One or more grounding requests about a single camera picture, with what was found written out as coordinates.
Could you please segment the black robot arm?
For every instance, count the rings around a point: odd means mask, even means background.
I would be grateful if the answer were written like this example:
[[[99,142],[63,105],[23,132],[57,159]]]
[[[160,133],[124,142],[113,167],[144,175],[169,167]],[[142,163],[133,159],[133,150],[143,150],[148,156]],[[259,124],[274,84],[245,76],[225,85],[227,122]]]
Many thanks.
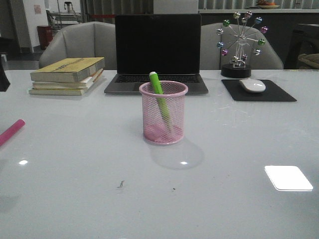
[[[10,87],[10,82],[5,74],[2,60],[0,61],[0,92],[6,92]]]

